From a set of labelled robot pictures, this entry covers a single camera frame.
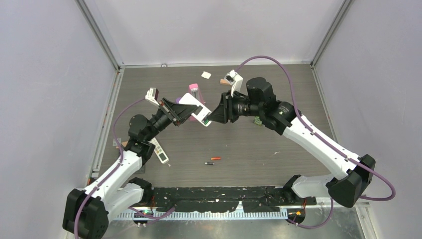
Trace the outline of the white battery cover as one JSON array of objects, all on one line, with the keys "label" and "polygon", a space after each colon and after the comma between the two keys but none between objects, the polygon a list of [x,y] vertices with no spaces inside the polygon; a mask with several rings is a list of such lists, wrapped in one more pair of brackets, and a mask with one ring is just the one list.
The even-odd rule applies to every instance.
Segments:
[{"label": "white battery cover", "polygon": [[201,77],[205,78],[205,79],[209,79],[211,77],[211,73],[203,71],[201,74]]}]

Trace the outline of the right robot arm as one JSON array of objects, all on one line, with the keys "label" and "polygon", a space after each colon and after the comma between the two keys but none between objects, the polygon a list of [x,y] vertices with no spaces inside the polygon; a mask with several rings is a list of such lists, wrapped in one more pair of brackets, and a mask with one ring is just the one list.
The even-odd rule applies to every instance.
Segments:
[{"label": "right robot arm", "polygon": [[233,90],[223,93],[207,119],[225,124],[234,123],[240,116],[259,117],[266,128],[300,145],[330,171],[323,176],[293,176],[284,186],[288,203],[294,205],[307,197],[331,197],[344,207],[353,207],[372,180],[372,174],[354,162],[374,169],[375,159],[368,154],[359,156],[333,141],[295,112],[292,104],[278,100],[265,78],[248,80],[246,88],[246,95]]}]

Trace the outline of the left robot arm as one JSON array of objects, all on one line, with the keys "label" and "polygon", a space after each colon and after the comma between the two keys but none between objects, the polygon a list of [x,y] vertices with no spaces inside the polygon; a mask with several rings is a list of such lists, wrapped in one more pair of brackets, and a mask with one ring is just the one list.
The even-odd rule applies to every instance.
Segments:
[{"label": "left robot arm", "polygon": [[123,183],[151,158],[156,145],[153,139],[166,127],[180,126],[191,116],[206,109],[189,93],[178,103],[166,98],[150,100],[157,106],[151,118],[134,115],[129,121],[129,141],[119,146],[119,158],[93,183],[83,189],[73,189],[67,196],[62,228],[77,239],[101,239],[110,221],[130,206],[147,206],[152,202],[152,186],[135,178]]}]

